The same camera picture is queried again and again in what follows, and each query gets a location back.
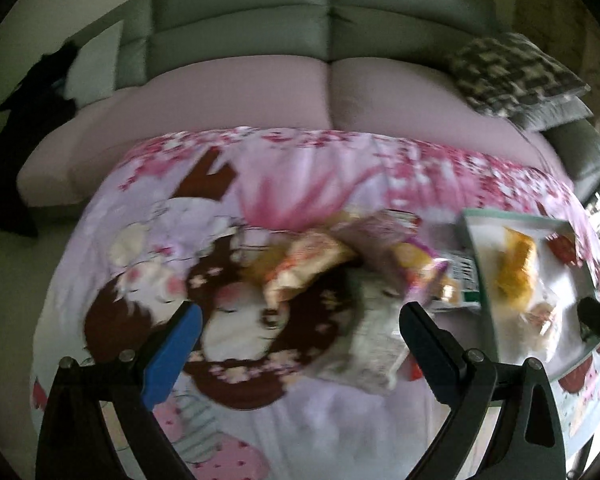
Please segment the brown curtain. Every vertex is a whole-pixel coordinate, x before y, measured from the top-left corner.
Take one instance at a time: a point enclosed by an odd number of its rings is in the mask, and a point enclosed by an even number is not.
[[[517,0],[514,30],[591,86],[582,97],[600,132],[600,26],[581,0]]]

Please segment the sofa backrest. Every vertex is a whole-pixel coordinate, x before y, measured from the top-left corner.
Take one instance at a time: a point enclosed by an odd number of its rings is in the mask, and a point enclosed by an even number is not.
[[[261,54],[387,57],[444,70],[448,54],[498,31],[493,0],[128,0],[69,39],[82,45],[119,20],[118,88]]]

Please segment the white tray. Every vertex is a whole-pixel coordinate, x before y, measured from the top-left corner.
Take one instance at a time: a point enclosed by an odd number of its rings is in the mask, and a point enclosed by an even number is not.
[[[595,287],[586,265],[568,267],[558,261],[544,238],[554,232],[573,234],[568,222],[546,217],[496,211],[465,209],[462,232],[472,248],[482,293],[482,350],[492,359],[521,364],[529,354],[520,345],[520,313],[507,305],[495,283],[500,269],[500,253],[505,249],[505,227],[531,236],[538,245],[539,277],[558,295],[557,307],[563,311],[562,332],[555,356],[543,363],[549,380],[563,377],[586,359],[600,343],[592,337],[583,342],[576,304],[581,298],[595,297]]]

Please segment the pink sofa cover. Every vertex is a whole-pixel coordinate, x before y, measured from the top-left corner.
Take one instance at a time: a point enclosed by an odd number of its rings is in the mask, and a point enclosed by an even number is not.
[[[331,65],[331,117],[337,130],[447,144],[538,168],[571,184],[554,149],[537,132],[470,108],[450,76],[376,57]]]
[[[448,144],[543,170],[571,185],[541,134],[468,107],[452,79],[421,65],[298,56],[194,63],[80,110],[45,137],[18,176],[30,206],[81,202],[138,142],[234,126],[372,132]]]

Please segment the plaid cushion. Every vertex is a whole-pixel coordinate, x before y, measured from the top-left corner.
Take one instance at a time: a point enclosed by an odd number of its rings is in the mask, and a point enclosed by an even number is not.
[[[589,86],[522,34],[476,38],[451,60],[467,102],[480,114],[510,117],[547,102],[563,102]]]

